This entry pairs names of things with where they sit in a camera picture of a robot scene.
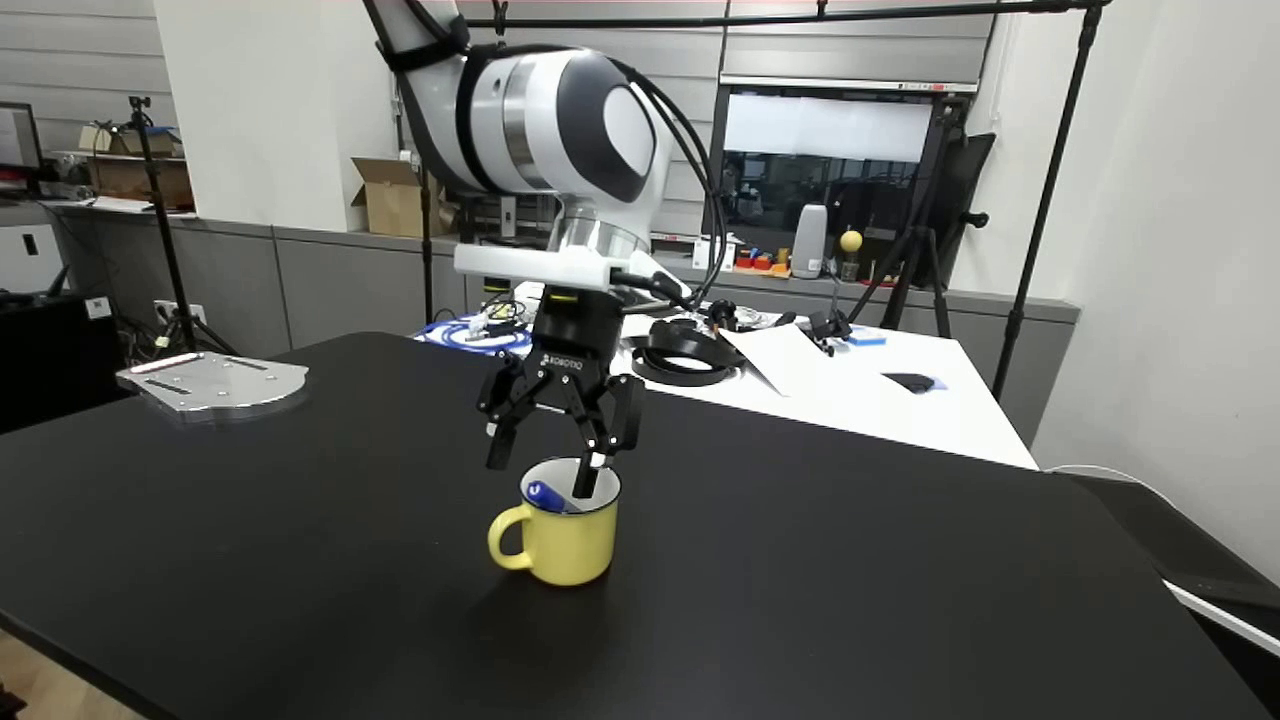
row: cardboard box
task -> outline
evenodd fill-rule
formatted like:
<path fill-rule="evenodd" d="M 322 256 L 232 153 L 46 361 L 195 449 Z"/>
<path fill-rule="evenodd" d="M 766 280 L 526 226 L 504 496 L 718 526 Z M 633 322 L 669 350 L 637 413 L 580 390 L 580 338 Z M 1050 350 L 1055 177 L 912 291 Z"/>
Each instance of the cardboard box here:
<path fill-rule="evenodd" d="M 92 196 L 130 196 L 130 200 L 152 200 L 148 167 L 141 154 L 92 154 L 87 160 Z M 186 160 L 159 160 L 155 154 L 155 180 L 164 207 L 194 213 L 194 177 Z"/>
<path fill-rule="evenodd" d="M 425 240 L 425 184 L 405 160 L 353 154 L 365 189 L 365 226 L 393 240 Z M 444 237 L 444 192 L 432 184 L 432 237 Z"/>

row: wall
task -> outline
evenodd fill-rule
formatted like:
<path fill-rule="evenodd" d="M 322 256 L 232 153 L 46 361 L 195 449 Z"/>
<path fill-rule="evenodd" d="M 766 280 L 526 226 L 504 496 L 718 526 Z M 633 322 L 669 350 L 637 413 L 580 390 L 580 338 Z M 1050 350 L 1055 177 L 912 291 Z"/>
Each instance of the wall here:
<path fill-rule="evenodd" d="M 1078 242 L 1059 287 L 1085 316 L 1038 457 L 1142 474 L 1280 581 L 1280 4 L 1114 13 L 1050 226 Z"/>
<path fill-rule="evenodd" d="M 126 94 L 172 94 L 152 0 L 0 0 L 0 98 L 37 106 L 46 154 L 76 148 L 81 126 L 130 120 Z"/>
<path fill-rule="evenodd" d="M 358 224 L 353 153 L 393 154 L 365 4 L 155 0 L 201 214 Z"/>

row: black table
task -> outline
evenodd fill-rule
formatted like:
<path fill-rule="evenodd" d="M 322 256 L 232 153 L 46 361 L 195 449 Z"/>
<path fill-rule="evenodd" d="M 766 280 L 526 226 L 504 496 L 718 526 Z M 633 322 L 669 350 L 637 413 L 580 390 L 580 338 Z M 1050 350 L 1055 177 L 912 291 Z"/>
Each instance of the black table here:
<path fill-rule="evenodd" d="M 148 717 L 1265 717 L 1072 482 L 648 399 L 607 581 L 487 564 L 493 364 L 353 334 L 260 419 L 0 440 L 0 619 Z"/>

